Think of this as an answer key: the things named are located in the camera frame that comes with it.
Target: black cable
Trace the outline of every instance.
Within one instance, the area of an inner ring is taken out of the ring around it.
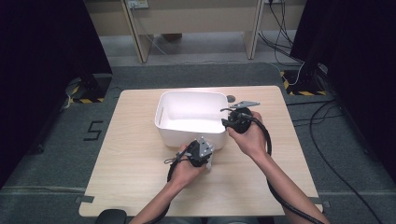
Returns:
[[[332,107],[329,107],[329,108],[327,109],[326,113],[325,113],[321,118],[314,119],[314,120],[318,120],[318,119],[319,119],[319,122],[316,122],[316,123],[314,123],[314,124],[320,124],[320,123],[323,122],[325,119],[338,118],[338,117],[343,116],[344,114],[335,115],[335,116],[327,116],[327,114],[329,114],[330,110],[333,109],[333,108],[335,108],[335,107],[338,107],[338,106],[337,106],[337,105],[334,105],[334,106],[332,106]],[[306,121],[306,120],[309,120],[309,121],[310,121],[311,119],[293,119],[292,121],[293,121],[293,122],[299,122],[299,121]],[[305,126],[305,125],[309,125],[309,124],[310,124],[310,122],[309,122],[309,123],[305,123],[305,124],[297,124],[297,125],[294,125],[294,127]]]
[[[288,32],[286,31],[286,23],[285,23],[285,13],[286,13],[286,7],[285,7],[285,2],[281,1],[281,10],[282,10],[282,23],[279,22],[279,19],[277,18],[273,8],[272,8],[272,4],[270,4],[270,10],[272,12],[272,14],[274,15],[274,18],[277,22],[277,25],[280,28],[280,33],[283,35],[283,37],[285,37],[286,40],[289,41],[290,46],[292,46],[292,41],[290,40],[289,36],[288,36]]]
[[[321,104],[321,103],[329,103],[333,102],[334,100],[327,100],[327,101],[310,101],[310,102],[301,102],[301,103],[291,103],[286,105],[309,105],[309,104]]]
[[[311,117],[311,121],[309,123],[309,133],[311,135],[311,139],[312,142],[315,145],[315,148],[317,149],[320,157],[324,160],[324,162],[329,166],[329,168],[338,176],[338,178],[340,178],[354,193],[356,196],[358,196],[358,198],[364,203],[364,205],[370,210],[370,212],[373,214],[373,216],[375,217],[376,221],[380,224],[382,224],[382,221],[379,219],[378,215],[375,213],[375,211],[373,210],[373,208],[363,199],[363,197],[361,197],[361,195],[343,178],[341,177],[340,174],[337,173],[337,171],[332,167],[332,165],[329,163],[329,161],[324,157],[322,151],[320,150],[320,148],[318,147],[317,141],[315,140],[314,134],[313,134],[313,120],[315,115],[326,105],[330,104],[331,102],[333,102],[335,100],[332,100],[326,104],[323,104]]]
[[[275,51],[278,51],[279,53],[281,53],[281,54],[283,54],[283,55],[285,55],[285,56],[287,56],[287,57],[293,59],[294,61],[296,61],[296,62],[298,62],[298,63],[303,63],[302,60],[290,56],[285,50],[279,48],[279,47],[281,47],[281,48],[288,48],[288,47],[286,47],[286,46],[281,46],[281,45],[278,45],[278,44],[274,44],[274,43],[272,43],[270,40],[268,40],[268,39],[264,36],[264,34],[262,33],[262,31],[259,33],[259,37],[262,39],[262,41],[264,41],[264,43],[265,43],[268,47],[274,49]],[[300,66],[300,65],[292,65],[292,64],[284,64],[284,63],[281,63],[277,58],[276,58],[276,61],[277,61],[278,63],[282,64],[282,65],[285,65],[285,66]]]
[[[277,38],[276,38],[276,42],[275,42],[275,46],[276,46],[276,47],[277,47],[277,42],[279,41],[279,37],[280,37],[281,31],[282,31],[282,28],[279,30],[279,33],[277,34]],[[274,57],[275,57],[275,59],[276,59],[276,61],[277,61],[278,63],[281,63],[281,62],[279,61],[279,59],[277,58],[276,49],[274,50]]]
[[[325,119],[335,119],[335,118],[339,118],[339,117],[342,117],[342,116],[344,116],[344,115],[343,115],[343,114],[340,114],[340,115],[322,117],[322,118],[319,118],[319,119],[320,119],[319,122],[316,122],[316,123],[314,123],[314,124],[320,124],[320,123],[323,122]],[[292,120],[292,121],[294,122],[294,121],[303,121],[303,120],[309,120],[309,119],[298,119],[298,120]],[[305,125],[309,125],[309,124],[310,124],[310,123],[295,124],[295,125],[293,125],[293,126],[296,128],[296,127],[301,127],[301,126],[305,126]]]
[[[271,142],[271,137],[270,134],[268,133],[268,130],[265,128],[265,126],[258,120],[255,119],[253,117],[251,117],[250,115],[246,115],[246,114],[241,114],[241,116],[245,119],[249,119],[253,122],[255,122],[260,129],[262,130],[262,133],[264,135],[264,138],[267,142],[267,153],[268,155],[272,155],[272,142]],[[308,220],[312,223],[315,224],[323,224],[323,222],[321,222],[320,220],[317,220],[314,217],[309,216],[307,213],[295,208],[294,206],[292,206],[291,204],[287,203],[286,201],[284,201],[279,194],[275,191],[275,189],[272,187],[271,183],[267,180],[267,184],[268,184],[268,188],[271,191],[271,193],[274,195],[275,199],[282,204],[284,207],[286,207],[287,209],[289,209],[292,213],[296,214],[299,217],[304,218],[305,220]]]

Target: hazard tape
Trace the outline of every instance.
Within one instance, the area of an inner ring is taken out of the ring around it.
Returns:
[[[102,97],[101,98],[87,98],[87,99],[84,99],[84,98],[81,98],[81,99],[73,98],[73,95],[76,92],[78,92],[78,88],[79,88],[79,86],[76,86],[73,89],[73,93],[72,93],[72,97],[71,97],[71,103],[91,104],[91,103],[102,103],[105,100],[105,98],[102,98]]]
[[[305,96],[312,96],[312,95],[326,95],[325,91],[294,91],[292,86],[289,84],[288,80],[284,77],[285,73],[280,72],[280,76],[283,80],[283,85],[285,86],[286,93],[289,95],[305,95]]]

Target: person's right hand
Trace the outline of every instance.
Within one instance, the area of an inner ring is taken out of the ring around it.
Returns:
[[[251,111],[253,118],[262,122],[260,113]],[[228,134],[235,140],[236,144],[241,148],[242,152],[251,159],[258,159],[266,153],[266,139],[260,127],[251,122],[250,127],[245,133],[237,133],[233,128],[227,128]]]
[[[183,145],[178,150],[182,152],[187,145]],[[202,172],[206,170],[206,164],[201,167],[194,167],[187,156],[183,156],[182,160],[177,164],[174,172],[172,173],[172,178],[169,182],[175,184],[180,190],[184,189],[190,183],[192,183]]]

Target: white container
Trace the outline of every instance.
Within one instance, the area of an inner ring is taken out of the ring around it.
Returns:
[[[226,132],[221,119],[228,118],[227,97],[216,92],[167,91],[158,103],[155,125],[163,142],[180,147],[203,137],[214,149],[225,144]]]

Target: electrical outlet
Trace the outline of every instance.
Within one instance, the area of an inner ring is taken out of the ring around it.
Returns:
[[[128,1],[128,7],[130,9],[149,8],[149,3],[148,0],[130,0]]]
[[[273,0],[273,4],[282,4],[285,3],[285,0]],[[270,0],[264,0],[264,4],[270,5]]]

